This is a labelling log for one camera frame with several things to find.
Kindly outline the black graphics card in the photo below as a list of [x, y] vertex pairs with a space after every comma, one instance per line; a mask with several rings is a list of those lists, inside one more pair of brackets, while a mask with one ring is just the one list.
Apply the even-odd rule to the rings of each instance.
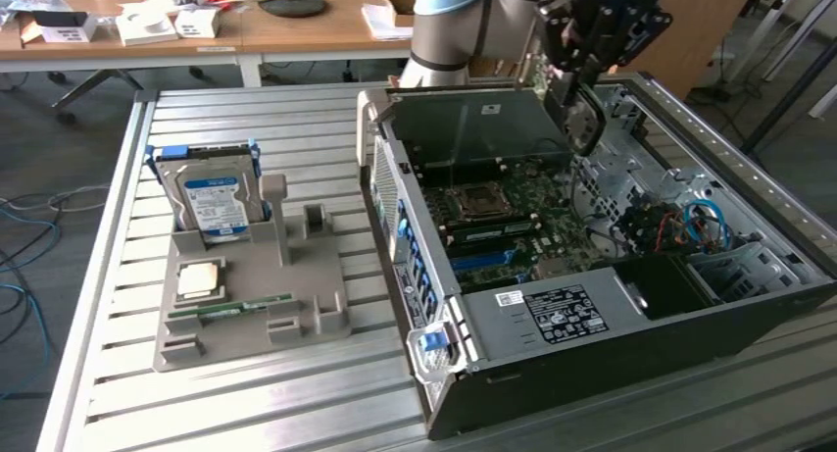
[[593, 152], [606, 124], [603, 106], [593, 92], [595, 82], [597, 74], [558, 70], [541, 52], [523, 55], [515, 83], [534, 93], [578, 156]]

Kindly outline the wooden cabinet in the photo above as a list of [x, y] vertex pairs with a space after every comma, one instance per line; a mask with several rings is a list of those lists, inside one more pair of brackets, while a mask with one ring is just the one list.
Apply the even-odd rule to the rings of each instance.
[[679, 98], [695, 86], [746, 0], [659, 0], [671, 25], [621, 73], [643, 72]]

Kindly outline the stack of papers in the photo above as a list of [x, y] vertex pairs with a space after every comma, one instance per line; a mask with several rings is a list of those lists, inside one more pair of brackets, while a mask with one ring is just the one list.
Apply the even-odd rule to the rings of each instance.
[[393, 10], [389, 6], [365, 4], [361, 7], [361, 16], [374, 40], [394, 41], [411, 38], [413, 27], [394, 24]]

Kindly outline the green motherboard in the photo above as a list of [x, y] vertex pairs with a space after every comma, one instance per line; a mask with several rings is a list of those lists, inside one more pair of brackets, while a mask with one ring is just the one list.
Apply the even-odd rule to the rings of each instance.
[[[570, 209], [570, 169], [543, 158], [522, 158], [481, 165], [426, 169], [418, 183], [447, 259], [514, 250], [507, 265], [481, 270], [453, 270], [462, 293], [501, 288], [558, 277], [599, 267], [619, 245], [598, 248], [590, 228], [594, 216], [581, 217]], [[451, 197], [454, 187], [497, 182], [513, 207], [501, 218], [467, 222], [458, 218]], [[534, 222], [527, 234], [447, 245], [447, 229], [493, 223]]]

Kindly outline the black lamp base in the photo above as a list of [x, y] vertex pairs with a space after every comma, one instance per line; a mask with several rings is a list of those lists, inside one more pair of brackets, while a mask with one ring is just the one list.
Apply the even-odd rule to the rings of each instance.
[[328, 7], [325, 0], [256, 0], [256, 4], [266, 14], [286, 19], [317, 16]]

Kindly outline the installed RAM stick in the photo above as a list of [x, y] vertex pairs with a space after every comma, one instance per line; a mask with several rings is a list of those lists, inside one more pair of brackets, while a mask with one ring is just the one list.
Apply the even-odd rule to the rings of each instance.
[[527, 234], [533, 230], [533, 221], [450, 227], [447, 229], [446, 244], [459, 245], [487, 239], [518, 236]]

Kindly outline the blue expansion slot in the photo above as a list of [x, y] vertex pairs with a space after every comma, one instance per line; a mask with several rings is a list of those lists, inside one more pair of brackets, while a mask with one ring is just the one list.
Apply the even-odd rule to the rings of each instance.
[[451, 269], [455, 272], [481, 270], [494, 266], [507, 265], [515, 256], [514, 250], [491, 252], [479, 255], [450, 259]]

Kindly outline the silver disk bay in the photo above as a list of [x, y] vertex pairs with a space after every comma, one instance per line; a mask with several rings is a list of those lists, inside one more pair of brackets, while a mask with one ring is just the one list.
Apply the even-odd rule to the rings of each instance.
[[723, 302], [802, 285], [802, 280], [759, 242], [715, 254], [697, 253], [687, 263]]

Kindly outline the small white labelled box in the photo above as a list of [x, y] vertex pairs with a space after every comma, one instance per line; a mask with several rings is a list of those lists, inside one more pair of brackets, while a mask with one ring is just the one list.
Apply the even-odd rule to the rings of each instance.
[[220, 28], [216, 9], [182, 10], [174, 18], [174, 30], [184, 38], [214, 38]]

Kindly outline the grey power supply unit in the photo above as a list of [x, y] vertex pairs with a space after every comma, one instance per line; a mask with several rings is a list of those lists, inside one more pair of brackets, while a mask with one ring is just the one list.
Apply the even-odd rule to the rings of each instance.
[[465, 294], [465, 325], [489, 366], [566, 350], [647, 326], [649, 307], [611, 268]]

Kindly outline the white box with tape roll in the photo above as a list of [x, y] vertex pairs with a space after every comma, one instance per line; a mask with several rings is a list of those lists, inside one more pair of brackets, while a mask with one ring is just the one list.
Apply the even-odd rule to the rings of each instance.
[[165, 10], [145, 7], [140, 3], [124, 4], [114, 18], [118, 37], [124, 46], [173, 41], [178, 39], [174, 25]]

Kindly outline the hard disk with blue rails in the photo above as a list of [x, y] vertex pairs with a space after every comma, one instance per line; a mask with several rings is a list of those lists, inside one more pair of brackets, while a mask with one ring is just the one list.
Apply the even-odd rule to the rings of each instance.
[[224, 146], [145, 147], [145, 164], [169, 199], [174, 228], [209, 244], [244, 238], [269, 219], [260, 193], [260, 148], [250, 140]]

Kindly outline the grey parts rack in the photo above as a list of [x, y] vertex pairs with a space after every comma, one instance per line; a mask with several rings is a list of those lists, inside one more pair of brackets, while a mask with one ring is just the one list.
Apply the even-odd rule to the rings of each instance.
[[[153, 369], [162, 373], [345, 338], [351, 331], [332, 216], [321, 203], [286, 216], [286, 180], [260, 179], [270, 217], [237, 241], [209, 244], [200, 232], [170, 234]], [[205, 297], [176, 295], [180, 268], [212, 262], [218, 285]], [[290, 294], [292, 301], [233, 318], [170, 319], [170, 311]]]

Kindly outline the open black PC case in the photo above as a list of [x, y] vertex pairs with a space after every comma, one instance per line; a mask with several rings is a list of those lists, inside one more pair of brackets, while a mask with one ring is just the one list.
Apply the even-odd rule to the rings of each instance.
[[[663, 168], [659, 200], [590, 224], [611, 268], [635, 286], [650, 323], [631, 332], [498, 366], [478, 360], [450, 261], [418, 183], [426, 169], [543, 158], [581, 165], [530, 89], [485, 84], [379, 86], [358, 97], [358, 160], [383, 280], [430, 438], [443, 439], [726, 359], [837, 297], [837, 231], [793, 199], [711, 126], [649, 77], [622, 84], [646, 114]], [[762, 243], [802, 285], [723, 302], [686, 258]], [[446, 350], [423, 352], [442, 330]]]

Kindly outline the wooden desk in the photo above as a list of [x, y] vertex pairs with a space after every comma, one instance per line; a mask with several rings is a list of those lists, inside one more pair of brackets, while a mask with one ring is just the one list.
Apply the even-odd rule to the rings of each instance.
[[326, 0], [324, 14], [280, 19], [245, 0], [220, 16], [220, 32], [212, 39], [178, 39], [125, 46], [113, 26], [100, 26], [89, 43], [46, 43], [21, 40], [24, 21], [0, 30], [0, 73], [70, 72], [117, 68], [236, 65], [244, 82], [258, 85], [256, 65], [266, 62], [405, 58], [406, 39], [377, 40], [361, 15], [366, 4], [383, 0]]

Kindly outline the dark wheeled furniture leg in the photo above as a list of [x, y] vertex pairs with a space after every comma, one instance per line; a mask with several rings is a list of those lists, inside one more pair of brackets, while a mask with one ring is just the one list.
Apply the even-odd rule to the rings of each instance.
[[120, 79], [134, 91], [144, 89], [129, 71], [122, 69], [96, 70], [50, 105], [54, 119], [60, 124], [70, 126], [77, 123], [76, 116], [66, 112], [65, 108], [110, 78]]

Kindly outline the silver CPU chip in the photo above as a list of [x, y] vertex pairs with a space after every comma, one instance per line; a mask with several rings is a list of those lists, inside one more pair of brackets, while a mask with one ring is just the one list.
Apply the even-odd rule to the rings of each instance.
[[214, 263], [197, 263], [180, 268], [176, 295], [182, 299], [205, 297], [218, 285], [218, 268]]

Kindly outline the green RAM stick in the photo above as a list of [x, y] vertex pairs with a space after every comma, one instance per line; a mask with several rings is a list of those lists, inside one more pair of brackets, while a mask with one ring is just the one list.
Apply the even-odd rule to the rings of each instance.
[[186, 317], [194, 316], [198, 320], [233, 318], [240, 315], [260, 312], [265, 310], [268, 306], [278, 302], [286, 302], [292, 300], [293, 296], [290, 294], [282, 294], [277, 296], [257, 298], [249, 301], [224, 302], [213, 305], [200, 306], [197, 308], [170, 311], [168, 317], [170, 319], [184, 319]]

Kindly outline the black and white box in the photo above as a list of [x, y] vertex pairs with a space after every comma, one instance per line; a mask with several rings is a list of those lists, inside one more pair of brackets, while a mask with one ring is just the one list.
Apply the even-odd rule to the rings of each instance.
[[46, 43], [89, 43], [97, 18], [86, 12], [32, 11], [40, 36]]

